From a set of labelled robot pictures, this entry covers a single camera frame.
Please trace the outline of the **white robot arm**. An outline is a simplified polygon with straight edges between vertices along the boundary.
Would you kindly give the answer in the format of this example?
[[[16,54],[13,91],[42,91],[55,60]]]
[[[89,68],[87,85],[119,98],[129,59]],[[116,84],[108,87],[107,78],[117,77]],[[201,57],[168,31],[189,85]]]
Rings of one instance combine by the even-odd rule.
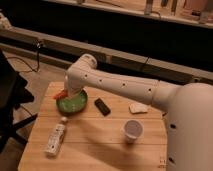
[[[213,171],[213,85],[172,84],[97,69],[90,54],[66,72],[70,95],[90,86],[167,113],[167,171]]]

